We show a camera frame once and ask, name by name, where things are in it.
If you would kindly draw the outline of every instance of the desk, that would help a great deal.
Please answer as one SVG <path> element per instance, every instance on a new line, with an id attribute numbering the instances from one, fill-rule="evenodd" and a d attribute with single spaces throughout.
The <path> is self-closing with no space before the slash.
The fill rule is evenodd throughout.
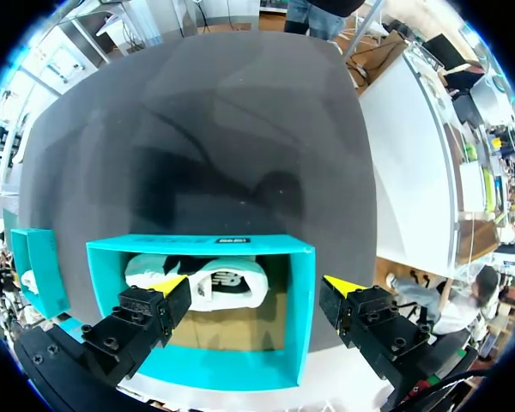
<path id="1" fill-rule="evenodd" d="M 434 70 L 406 51 L 360 105 L 376 177 L 378 256 L 451 277 L 462 201 L 451 152 L 459 122 L 437 83 Z"/>
<path id="2" fill-rule="evenodd" d="M 321 40 L 213 33 L 122 58 L 39 117 L 23 163 L 20 227 L 55 231 L 84 322 L 100 319 L 86 242 L 125 233 L 290 233 L 316 246 L 318 278 L 372 284 L 367 132 Z M 339 344 L 317 299 L 310 350 Z"/>

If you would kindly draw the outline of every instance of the cardboard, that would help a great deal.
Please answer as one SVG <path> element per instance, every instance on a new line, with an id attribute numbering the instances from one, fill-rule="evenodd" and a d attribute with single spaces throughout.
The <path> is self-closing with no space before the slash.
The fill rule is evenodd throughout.
<path id="1" fill-rule="evenodd" d="M 404 39 L 396 31 L 382 40 L 381 45 L 371 51 L 366 51 L 364 70 L 368 74 L 368 83 L 373 83 L 390 65 L 406 50 Z"/>

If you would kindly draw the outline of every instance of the white table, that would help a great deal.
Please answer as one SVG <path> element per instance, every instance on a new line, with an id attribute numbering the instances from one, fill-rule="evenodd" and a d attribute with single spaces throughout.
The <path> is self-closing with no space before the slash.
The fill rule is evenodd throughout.
<path id="1" fill-rule="evenodd" d="M 360 97 L 372 151 L 379 257 L 449 276 L 457 187 L 449 147 L 458 127 L 433 68 L 406 51 Z"/>

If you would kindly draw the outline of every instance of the cardboard box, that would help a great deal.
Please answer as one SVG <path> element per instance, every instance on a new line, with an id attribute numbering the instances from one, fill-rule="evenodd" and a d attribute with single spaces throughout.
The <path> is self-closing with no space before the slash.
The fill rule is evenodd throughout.
<path id="1" fill-rule="evenodd" d="M 315 296 L 312 246 L 288 235 L 131 234 L 89 242 L 87 248 L 103 316 L 111 313 L 118 304 L 118 294 L 128 287 L 124 269 L 134 253 L 256 256 L 273 281 L 264 305 L 252 310 L 189 312 L 179 330 L 173 332 L 179 336 L 164 349 L 153 349 L 138 372 L 178 385 L 218 391 L 270 391 L 300 383 Z"/>

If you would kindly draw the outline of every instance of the jeans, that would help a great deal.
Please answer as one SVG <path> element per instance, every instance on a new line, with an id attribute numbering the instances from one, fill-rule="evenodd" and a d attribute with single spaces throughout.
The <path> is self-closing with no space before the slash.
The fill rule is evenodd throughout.
<path id="1" fill-rule="evenodd" d="M 437 289 L 424 288 L 409 279 L 394 279 L 392 283 L 395 291 L 409 302 L 415 302 L 427 308 L 427 320 L 434 324 L 440 318 L 440 293 Z"/>
<path id="2" fill-rule="evenodd" d="M 333 15 L 307 0 L 290 0 L 284 31 L 286 33 L 305 34 L 324 40 L 333 40 L 345 27 L 343 17 Z"/>

